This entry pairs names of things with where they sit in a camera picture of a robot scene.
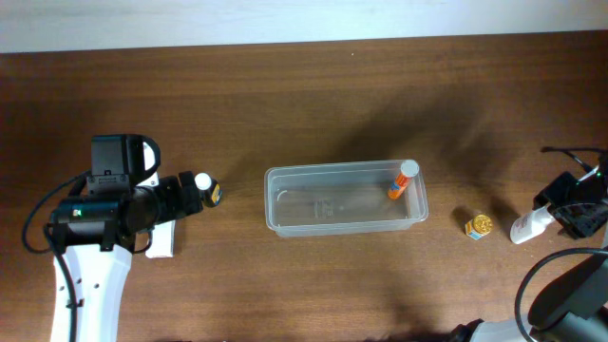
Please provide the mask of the white plastic bottle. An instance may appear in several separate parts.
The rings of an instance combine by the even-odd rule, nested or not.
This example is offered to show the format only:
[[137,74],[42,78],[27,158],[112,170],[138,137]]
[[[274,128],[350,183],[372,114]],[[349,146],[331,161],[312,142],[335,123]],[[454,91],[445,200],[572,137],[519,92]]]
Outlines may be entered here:
[[517,218],[511,226],[510,239],[515,244],[524,243],[542,234],[555,221],[548,207],[543,206]]

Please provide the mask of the orange tube white cap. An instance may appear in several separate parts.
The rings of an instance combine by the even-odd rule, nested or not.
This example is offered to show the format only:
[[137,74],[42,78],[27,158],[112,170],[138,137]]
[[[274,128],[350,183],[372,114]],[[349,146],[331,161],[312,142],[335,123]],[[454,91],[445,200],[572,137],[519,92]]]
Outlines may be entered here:
[[391,200],[398,200],[407,189],[409,183],[419,174],[420,166],[414,160],[405,160],[401,163],[399,174],[395,177],[388,190]]

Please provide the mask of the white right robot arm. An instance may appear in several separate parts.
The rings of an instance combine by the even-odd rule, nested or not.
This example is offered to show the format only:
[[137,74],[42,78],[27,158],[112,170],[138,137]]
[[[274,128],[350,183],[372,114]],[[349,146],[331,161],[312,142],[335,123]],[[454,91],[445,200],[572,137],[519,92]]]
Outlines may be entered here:
[[[519,244],[558,223],[573,239],[589,238],[607,225],[607,151],[594,148],[594,167],[579,159],[575,148],[561,148],[584,170],[575,178],[564,172],[533,199],[533,210],[518,218],[510,230]],[[547,284],[522,314],[524,292],[533,276],[549,262],[587,255],[584,261]],[[514,299],[514,318],[501,322],[482,319],[457,326],[446,341],[605,341],[607,339],[607,246],[570,248],[537,262],[524,276]]]

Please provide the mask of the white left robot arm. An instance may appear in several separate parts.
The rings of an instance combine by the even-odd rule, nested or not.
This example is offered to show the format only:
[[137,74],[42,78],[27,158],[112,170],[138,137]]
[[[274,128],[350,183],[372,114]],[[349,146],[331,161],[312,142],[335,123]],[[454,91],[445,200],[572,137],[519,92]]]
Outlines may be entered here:
[[202,211],[194,174],[161,178],[160,165],[146,136],[92,138],[90,169],[44,227],[56,279],[51,340],[116,340],[133,257],[171,257],[177,221]]

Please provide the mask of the clear plastic container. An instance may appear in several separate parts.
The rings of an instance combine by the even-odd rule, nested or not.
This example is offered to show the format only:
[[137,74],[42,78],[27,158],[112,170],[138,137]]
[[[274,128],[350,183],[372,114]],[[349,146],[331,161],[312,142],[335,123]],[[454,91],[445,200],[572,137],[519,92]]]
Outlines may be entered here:
[[267,226],[283,238],[407,230],[428,218],[424,178],[398,199],[388,191],[400,160],[325,163],[269,169],[264,179]]

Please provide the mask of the dark bottle white cap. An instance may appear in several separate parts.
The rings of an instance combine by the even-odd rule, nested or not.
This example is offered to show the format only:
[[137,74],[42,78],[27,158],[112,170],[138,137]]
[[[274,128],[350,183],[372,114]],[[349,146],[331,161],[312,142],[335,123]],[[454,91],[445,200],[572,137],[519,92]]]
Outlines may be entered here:
[[222,190],[217,180],[207,173],[198,173],[195,176],[195,185],[205,206],[212,208],[220,204]]

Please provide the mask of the white green medicine box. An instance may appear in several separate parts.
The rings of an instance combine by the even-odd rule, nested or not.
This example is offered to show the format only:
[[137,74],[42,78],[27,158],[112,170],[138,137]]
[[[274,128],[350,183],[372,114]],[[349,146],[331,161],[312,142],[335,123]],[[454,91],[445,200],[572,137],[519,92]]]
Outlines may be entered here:
[[175,241],[174,220],[158,224],[152,230],[152,244],[145,252],[148,258],[170,258],[174,256]]

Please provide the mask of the small gold lid jar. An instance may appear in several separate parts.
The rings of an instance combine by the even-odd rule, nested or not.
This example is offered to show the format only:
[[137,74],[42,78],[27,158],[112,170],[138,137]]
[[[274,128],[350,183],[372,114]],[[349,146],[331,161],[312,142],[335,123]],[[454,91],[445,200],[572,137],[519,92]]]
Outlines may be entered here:
[[485,237],[493,230],[493,222],[487,215],[477,215],[468,221],[465,225],[465,234],[470,238],[479,240]]

